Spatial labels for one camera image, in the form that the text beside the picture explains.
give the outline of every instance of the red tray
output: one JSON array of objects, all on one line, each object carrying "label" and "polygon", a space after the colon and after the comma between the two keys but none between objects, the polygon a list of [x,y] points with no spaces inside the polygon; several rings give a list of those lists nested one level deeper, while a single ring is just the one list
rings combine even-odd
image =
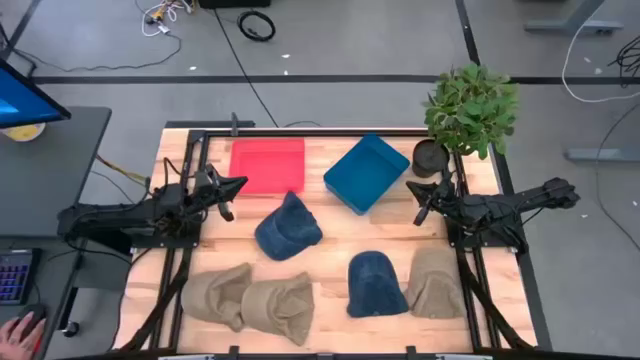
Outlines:
[{"label": "red tray", "polygon": [[229,176],[247,176],[240,194],[304,190],[304,139],[236,140]]}]

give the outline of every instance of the keyboard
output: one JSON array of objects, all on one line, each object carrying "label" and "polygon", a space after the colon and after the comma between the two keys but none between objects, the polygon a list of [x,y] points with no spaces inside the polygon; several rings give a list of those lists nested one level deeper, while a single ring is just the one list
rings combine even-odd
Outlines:
[{"label": "keyboard", "polygon": [[39,249],[0,250],[0,306],[27,302],[39,255]]}]

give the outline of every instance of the floor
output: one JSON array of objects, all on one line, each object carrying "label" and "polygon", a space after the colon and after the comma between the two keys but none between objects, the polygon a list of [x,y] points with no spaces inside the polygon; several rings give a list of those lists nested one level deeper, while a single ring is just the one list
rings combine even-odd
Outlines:
[{"label": "floor", "polygon": [[[133,0],[34,3],[37,7],[26,27],[19,25],[27,9],[34,8],[28,1],[0,2],[0,21],[9,36],[19,30],[19,49],[65,68],[153,62],[177,46],[176,39],[141,34],[141,14]],[[146,9],[156,2],[139,3]],[[594,164],[568,162],[563,156],[567,147],[597,146],[634,100],[584,104],[572,99],[559,81],[571,37],[523,31],[527,20],[567,16],[578,1],[459,3],[467,10],[481,62],[525,83],[520,85],[516,133],[507,149],[516,191],[559,176],[575,184],[582,197],[574,209],[545,211],[526,225],[554,349],[639,354],[640,253],[599,209]],[[281,126],[315,121],[322,126],[408,127],[423,124],[420,103],[433,89],[433,76],[469,62],[458,10],[454,1],[437,0],[273,0],[264,12],[276,23],[277,34],[268,43],[242,37],[233,23],[242,9],[219,13],[247,73],[264,76],[256,90]],[[618,69],[607,64],[638,35],[639,15],[637,1],[606,1],[596,18],[620,21],[624,29],[612,36],[579,37],[567,76],[592,83],[615,80]],[[225,120],[236,112],[257,126],[273,126],[249,86],[240,81],[242,73],[211,14],[179,12],[168,26],[182,39],[182,50],[161,65],[71,73],[42,65],[35,73],[42,89],[66,106],[112,108],[100,154],[143,174],[151,173],[166,121]],[[9,61],[24,67],[15,56]],[[295,75],[316,77],[314,82],[300,82]],[[328,75],[345,76],[337,82]],[[402,80],[400,75],[422,77]],[[537,77],[547,79],[545,84],[536,84]],[[638,86],[571,88],[587,99],[638,91]],[[607,146],[635,145],[638,120],[640,113],[630,115]],[[95,170],[113,176],[132,197],[141,195],[136,185],[101,165]],[[639,181],[635,164],[600,165],[603,202],[635,239],[640,239]],[[125,201],[111,184],[95,176],[82,200]],[[93,304],[95,296],[82,298]],[[97,311],[96,305],[81,311],[87,321],[98,321],[91,319],[92,313],[115,314],[118,296],[112,293],[104,299],[104,311]],[[77,344],[74,351],[106,349],[117,326],[112,320],[100,319],[102,334],[89,345]]]}]

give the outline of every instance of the blue tray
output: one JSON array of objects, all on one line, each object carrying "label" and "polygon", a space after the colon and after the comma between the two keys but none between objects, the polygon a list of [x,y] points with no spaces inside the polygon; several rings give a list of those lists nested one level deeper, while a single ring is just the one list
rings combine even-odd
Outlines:
[{"label": "blue tray", "polygon": [[406,157],[369,134],[324,174],[324,183],[356,214],[364,215],[408,167]]}]

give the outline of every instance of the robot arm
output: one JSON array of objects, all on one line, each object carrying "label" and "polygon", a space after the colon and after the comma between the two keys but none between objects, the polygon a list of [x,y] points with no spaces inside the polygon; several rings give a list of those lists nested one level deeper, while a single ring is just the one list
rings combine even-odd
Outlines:
[{"label": "robot arm", "polygon": [[553,178],[540,187],[513,195],[458,197],[451,174],[445,175],[439,184],[407,181],[407,187],[420,205],[415,225],[421,225],[429,211],[435,210],[472,236],[491,229],[503,238],[514,237],[517,230],[512,225],[519,222],[522,213],[540,208],[569,209],[580,200],[575,193],[575,186],[560,178]]},{"label": "robot arm", "polygon": [[174,183],[156,189],[150,198],[133,205],[71,206],[58,214],[58,235],[66,241],[87,237],[110,247],[114,246],[109,243],[119,241],[114,237],[121,236],[132,243],[152,237],[170,242],[198,231],[206,216],[200,214],[216,204],[222,217],[232,221],[233,214],[226,203],[233,201],[247,177],[225,178],[208,164],[204,171],[196,172],[195,180],[192,194]]}]

